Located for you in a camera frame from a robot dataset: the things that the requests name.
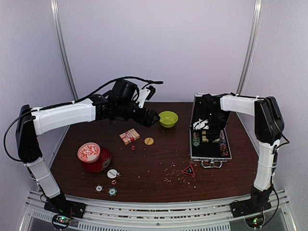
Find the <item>aluminium poker chip case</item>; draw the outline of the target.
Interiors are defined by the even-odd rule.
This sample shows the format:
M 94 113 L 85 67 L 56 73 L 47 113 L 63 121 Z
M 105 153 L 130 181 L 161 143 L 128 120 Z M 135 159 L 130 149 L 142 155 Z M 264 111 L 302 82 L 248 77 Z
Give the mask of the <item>aluminium poker chip case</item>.
M 220 99 L 227 94 L 194 95 L 189 130 L 190 160 L 202 168 L 221 168 L 232 160 L 226 134 L 230 112 L 220 107 Z

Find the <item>blue banded card deck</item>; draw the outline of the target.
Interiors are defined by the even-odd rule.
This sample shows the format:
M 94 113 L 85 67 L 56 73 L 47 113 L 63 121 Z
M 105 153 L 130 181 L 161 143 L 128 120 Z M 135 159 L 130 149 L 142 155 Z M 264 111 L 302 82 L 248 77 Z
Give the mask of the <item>blue banded card deck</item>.
M 206 130 L 202 130 L 202 142 L 209 142 L 206 135 L 207 135 Z

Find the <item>red banded card deck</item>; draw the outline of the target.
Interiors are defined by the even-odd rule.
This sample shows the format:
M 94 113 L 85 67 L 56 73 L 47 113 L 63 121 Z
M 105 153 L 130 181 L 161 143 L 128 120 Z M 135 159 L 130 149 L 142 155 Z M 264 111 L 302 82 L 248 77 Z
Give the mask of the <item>red banded card deck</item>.
M 140 134 L 134 129 L 130 129 L 119 135 L 125 145 L 132 143 L 140 138 Z

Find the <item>black red triangle card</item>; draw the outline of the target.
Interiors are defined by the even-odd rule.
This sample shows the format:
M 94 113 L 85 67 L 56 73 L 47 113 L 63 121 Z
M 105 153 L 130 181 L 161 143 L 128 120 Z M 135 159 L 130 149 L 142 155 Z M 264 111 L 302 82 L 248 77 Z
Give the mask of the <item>black red triangle card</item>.
M 195 176 L 196 176 L 195 170 L 194 170 L 192 164 L 189 164 L 184 170 L 182 170 L 181 173 L 182 173 L 182 174 L 185 174 L 185 175 L 192 176 L 192 177 L 195 177 Z

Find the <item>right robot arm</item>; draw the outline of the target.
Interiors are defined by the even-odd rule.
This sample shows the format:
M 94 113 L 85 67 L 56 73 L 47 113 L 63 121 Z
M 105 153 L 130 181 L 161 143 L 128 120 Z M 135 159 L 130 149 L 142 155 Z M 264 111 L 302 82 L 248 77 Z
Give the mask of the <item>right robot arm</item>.
M 211 95 L 201 97 L 207 121 L 206 137 L 209 142 L 218 138 L 220 129 L 226 125 L 228 112 L 237 112 L 253 116 L 255 136 L 259 143 L 257 175 L 251 189 L 250 199 L 244 206 L 250 212 L 262 209 L 273 191 L 272 180 L 277 166 L 278 149 L 283 138 L 284 121 L 276 99 L 247 97 L 234 94 Z

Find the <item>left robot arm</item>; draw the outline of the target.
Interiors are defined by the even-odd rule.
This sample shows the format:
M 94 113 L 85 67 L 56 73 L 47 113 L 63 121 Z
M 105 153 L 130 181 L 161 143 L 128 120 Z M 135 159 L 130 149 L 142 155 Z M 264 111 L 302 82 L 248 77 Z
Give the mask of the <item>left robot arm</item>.
M 111 90 L 103 95 L 94 90 L 87 96 L 66 103 L 45 107 L 31 108 L 28 104 L 22 106 L 15 137 L 19 161 L 23 162 L 30 174 L 46 196 L 47 202 L 59 214 L 69 210 L 69 202 L 47 167 L 37 137 L 50 130 L 83 122 L 93 122 L 109 119 L 128 121 L 151 127 L 160 120 L 155 110 L 144 107 L 145 101 L 151 99 L 156 89 L 153 80 L 144 80 L 141 89 L 133 83 L 134 77 L 119 77 L 101 85 L 98 89 L 113 84 Z

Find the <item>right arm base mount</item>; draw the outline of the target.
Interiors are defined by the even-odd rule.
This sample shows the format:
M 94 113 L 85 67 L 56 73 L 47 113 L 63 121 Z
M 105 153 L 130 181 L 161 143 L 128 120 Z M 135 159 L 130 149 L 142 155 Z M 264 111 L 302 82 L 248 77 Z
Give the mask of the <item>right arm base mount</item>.
M 254 206 L 250 202 L 250 199 L 243 200 L 243 201 L 233 201 L 230 203 L 230 208 L 232 212 L 232 216 L 234 218 L 248 216 L 254 213 L 260 213 L 264 210 L 271 209 L 271 203 L 266 202 L 264 205 L 257 205 Z

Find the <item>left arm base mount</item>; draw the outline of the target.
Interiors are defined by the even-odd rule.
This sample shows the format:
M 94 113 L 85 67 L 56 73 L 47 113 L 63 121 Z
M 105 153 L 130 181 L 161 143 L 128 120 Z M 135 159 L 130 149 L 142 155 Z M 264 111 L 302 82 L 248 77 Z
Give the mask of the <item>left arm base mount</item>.
M 80 202 L 74 202 L 69 200 L 64 201 L 47 201 L 44 205 L 44 209 L 64 215 L 69 218 L 83 218 L 86 205 Z

